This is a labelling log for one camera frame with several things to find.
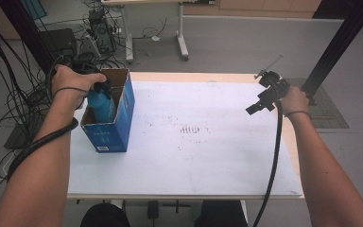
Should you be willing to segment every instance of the right hand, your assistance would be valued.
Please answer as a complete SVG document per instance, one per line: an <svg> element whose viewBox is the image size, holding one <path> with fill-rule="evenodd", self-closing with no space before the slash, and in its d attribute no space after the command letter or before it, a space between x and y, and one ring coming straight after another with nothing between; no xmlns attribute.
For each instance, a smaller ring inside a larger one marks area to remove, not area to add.
<svg viewBox="0 0 363 227"><path fill-rule="evenodd" d="M81 75L74 72L71 68L64 65L56 65L57 73L52 78L52 94L55 94L60 88L75 87L84 91L89 91L90 87L96 82L106 81L103 74L95 73L89 75ZM72 100L75 108L79 105L86 94L72 89L65 89L57 92L55 99L64 99L64 96Z"/></svg>
<svg viewBox="0 0 363 227"><path fill-rule="evenodd" d="M308 102L305 92L301 91L299 87L291 85L287 94L282 98L283 114L293 112L308 113Z"/></svg>

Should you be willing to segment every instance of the wrist strap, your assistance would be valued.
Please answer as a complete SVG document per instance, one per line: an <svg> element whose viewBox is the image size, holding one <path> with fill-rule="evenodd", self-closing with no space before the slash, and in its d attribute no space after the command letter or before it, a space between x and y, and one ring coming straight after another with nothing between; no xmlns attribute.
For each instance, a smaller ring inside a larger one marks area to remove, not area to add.
<svg viewBox="0 0 363 227"><path fill-rule="evenodd" d="M285 114L285 117L288 117L289 115L296 114L296 113L303 113L303 114L307 114L307 115L308 115L308 117L312 120L311 115L310 115L308 112L305 112L305 111L295 111L295 112L290 112L290 113L288 113L288 114Z"/></svg>
<svg viewBox="0 0 363 227"><path fill-rule="evenodd" d="M60 89L58 89L54 95L52 95L52 99L54 99L55 95L60 92L60 91L63 91L63 90L66 90L66 89L71 89L71 90L76 90L76 91L79 91L79 92L83 92L83 93L88 93L88 91L86 90L83 90L83 89L80 89L80 88L77 88L77 87L62 87Z"/></svg>

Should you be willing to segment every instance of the table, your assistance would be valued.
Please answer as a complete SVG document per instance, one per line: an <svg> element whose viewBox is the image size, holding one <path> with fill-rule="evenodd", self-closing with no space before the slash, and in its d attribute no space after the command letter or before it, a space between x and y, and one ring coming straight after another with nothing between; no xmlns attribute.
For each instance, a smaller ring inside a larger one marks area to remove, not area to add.
<svg viewBox="0 0 363 227"><path fill-rule="evenodd" d="M130 75L136 103L128 152L96 153L82 129L76 128L71 140L69 199L263 197L276 119L265 111L252 116L245 113L263 90L251 83L253 75ZM222 93L218 103L205 104ZM196 104L189 105L191 100ZM81 117L82 111L78 111L76 118ZM285 130L290 131L284 133L286 144L293 147L294 133L291 128ZM297 163L297 157L290 157L282 143L272 198L299 198L302 194L298 167L291 160Z"/></svg>
<svg viewBox="0 0 363 227"><path fill-rule="evenodd" d="M103 5L107 6L117 6L122 14L123 26L126 34L126 61L132 63L134 57L132 53L132 37L129 33L128 26L128 14L126 10L127 4L148 4L148 3L163 3L163 2L175 2L179 4L179 30L176 32L178 38L179 47L181 49L181 55L186 61L188 61L188 51L185 45L184 36L182 34L182 11L183 3L180 0L101 0Z"/></svg>

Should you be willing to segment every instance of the electronic equipment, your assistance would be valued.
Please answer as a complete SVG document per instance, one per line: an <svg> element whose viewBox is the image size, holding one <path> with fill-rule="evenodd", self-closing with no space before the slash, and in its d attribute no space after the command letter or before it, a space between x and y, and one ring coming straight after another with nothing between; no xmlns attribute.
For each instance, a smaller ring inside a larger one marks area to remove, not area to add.
<svg viewBox="0 0 363 227"><path fill-rule="evenodd" d="M279 74L273 71L267 71L274 63L276 63L282 57L283 55L280 54L277 60L275 60L265 69L262 69L261 72L255 76L256 79L261 77L261 79L259 80L259 84L266 87L267 89L258 95L259 101L257 103L249 106L249 108L246 109L249 115L253 115L258 111L262 111L264 108L272 111L275 108L273 106L273 103L287 94L290 84L285 79L282 79Z"/></svg>
<svg viewBox="0 0 363 227"><path fill-rule="evenodd" d="M104 9L90 10L88 20L91 28L90 34L95 37L99 53L108 54L113 52L113 31L105 18Z"/></svg>
<svg viewBox="0 0 363 227"><path fill-rule="evenodd" d="M75 34L71 28L41 31L40 35L54 59L62 55L72 60L78 53Z"/></svg>

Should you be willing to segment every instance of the person's left arm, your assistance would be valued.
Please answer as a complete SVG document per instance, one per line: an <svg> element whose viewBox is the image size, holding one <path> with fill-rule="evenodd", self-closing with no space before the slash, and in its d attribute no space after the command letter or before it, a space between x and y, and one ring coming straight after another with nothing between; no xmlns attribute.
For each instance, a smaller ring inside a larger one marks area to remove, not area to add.
<svg viewBox="0 0 363 227"><path fill-rule="evenodd" d="M58 66L52 90L76 87L88 91L102 74L80 75ZM38 132L40 139L71 124L76 107L86 94L64 89L54 97ZM70 166L70 132L43 145L16 169L0 200L0 226L62 226Z"/></svg>

